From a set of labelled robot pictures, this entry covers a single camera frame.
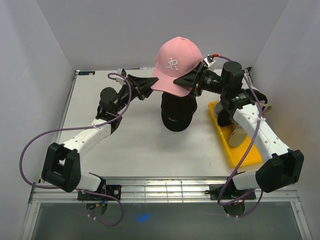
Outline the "pink cap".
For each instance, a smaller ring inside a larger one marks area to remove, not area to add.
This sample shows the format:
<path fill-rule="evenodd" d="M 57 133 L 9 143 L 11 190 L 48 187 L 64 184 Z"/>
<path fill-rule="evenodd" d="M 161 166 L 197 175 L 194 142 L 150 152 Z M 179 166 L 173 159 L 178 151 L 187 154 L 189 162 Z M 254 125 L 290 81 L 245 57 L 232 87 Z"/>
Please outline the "pink cap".
<path fill-rule="evenodd" d="M 191 88 L 179 86 L 174 80 L 188 74 L 203 59 L 200 49 L 189 39 L 181 36 L 170 39 L 162 45 L 155 58 L 155 68 L 151 76 L 158 78 L 158 81 L 151 89 L 177 97 L 187 96 Z"/>

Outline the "black cap gold logo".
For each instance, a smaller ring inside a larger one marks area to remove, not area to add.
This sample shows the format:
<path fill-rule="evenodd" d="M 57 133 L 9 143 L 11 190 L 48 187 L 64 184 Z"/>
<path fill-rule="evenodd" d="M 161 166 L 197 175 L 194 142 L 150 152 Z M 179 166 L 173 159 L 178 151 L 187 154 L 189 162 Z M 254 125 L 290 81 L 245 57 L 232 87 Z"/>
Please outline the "black cap gold logo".
<path fill-rule="evenodd" d="M 172 132 L 186 130 L 197 110 L 196 98 L 190 95 L 178 97 L 164 92 L 161 96 L 161 119 Z"/>

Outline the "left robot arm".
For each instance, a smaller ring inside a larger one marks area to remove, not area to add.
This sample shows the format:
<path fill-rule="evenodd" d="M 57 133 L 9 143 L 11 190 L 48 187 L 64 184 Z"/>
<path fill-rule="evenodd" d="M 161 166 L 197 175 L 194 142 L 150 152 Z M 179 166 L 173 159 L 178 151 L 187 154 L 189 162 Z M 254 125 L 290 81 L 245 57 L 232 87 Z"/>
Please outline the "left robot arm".
<path fill-rule="evenodd" d="M 88 191 L 95 199 L 106 195 L 103 178 L 81 169 L 81 160 L 95 145 L 110 136 L 119 127 L 122 114 L 135 98 L 144 100 L 152 93 L 157 77 L 123 76 L 108 74 L 110 79 L 123 82 L 116 91 L 106 87 L 100 92 L 97 114 L 89 126 L 81 128 L 73 138 L 63 143 L 52 143 L 48 149 L 42 168 L 41 178 L 67 193 L 74 190 Z"/>

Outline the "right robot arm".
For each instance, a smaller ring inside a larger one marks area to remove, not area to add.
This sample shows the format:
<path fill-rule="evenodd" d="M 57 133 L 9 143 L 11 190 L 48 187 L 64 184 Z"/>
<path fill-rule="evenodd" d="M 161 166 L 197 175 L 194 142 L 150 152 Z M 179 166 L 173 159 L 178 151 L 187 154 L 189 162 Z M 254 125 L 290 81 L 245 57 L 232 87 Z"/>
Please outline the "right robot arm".
<path fill-rule="evenodd" d="M 244 72 L 235 61 L 227 61 L 221 75 L 210 71 L 205 62 L 201 62 L 191 72 L 174 80 L 176 85 L 191 87 L 195 96 L 202 91 L 220 95 L 224 119 L 233 120 L 251 138 L 263 161 L 257 171 L 241 172 L 228 178 L 226 194 L 237 199 L 244 190 L 261 189 L 270 193 L 298 182 L 304 162 L 300 150 L 292 150 L 273 132 L 262 116 L 262 104 L 257 91 L 243 88 Z"/>

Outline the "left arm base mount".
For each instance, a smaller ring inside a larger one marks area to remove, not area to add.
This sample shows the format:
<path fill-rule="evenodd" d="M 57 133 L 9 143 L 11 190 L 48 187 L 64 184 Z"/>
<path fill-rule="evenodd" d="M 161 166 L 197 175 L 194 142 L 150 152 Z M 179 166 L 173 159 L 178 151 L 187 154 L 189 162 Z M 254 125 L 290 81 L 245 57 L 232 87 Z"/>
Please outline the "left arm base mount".
<path fill-rule="evenodd" d="M 119 184 L 107 184 L 103 187 L 100 187 L 95 193 L 109 195 L 117 200 L 121 199 L 122 186 Z M 86 193 L 84 191 L 79 191 L 77 195 L 78 201 L 112 201 L 113 199 L 104 197 L 102 195 L 94 195 L 91 193 Z"/>

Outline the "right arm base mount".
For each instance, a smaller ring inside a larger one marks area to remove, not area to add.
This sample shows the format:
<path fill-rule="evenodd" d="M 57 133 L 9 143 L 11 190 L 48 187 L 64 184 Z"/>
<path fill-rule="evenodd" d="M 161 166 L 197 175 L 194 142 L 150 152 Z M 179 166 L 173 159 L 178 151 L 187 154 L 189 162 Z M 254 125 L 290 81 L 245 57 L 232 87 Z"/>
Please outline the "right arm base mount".
<path fill-rule="evenodd" d="M 210 195 L 211 200 L 217 200 L 218 196 L 223 188 L 223 184 L 210 184 L 209 189 L 205 190 L 204 193 L 206 195 Z M 227 186 L 226 190 L 223 192 L 221 199 L 222 200 L 233 200 L 236 199 L 245 193 L 249 192 L 248 195 L 245 196 L 246 200 L 255 200 L 256 194 L 254 191 L 245 190 L 237 190 L 232 186 Z"/>

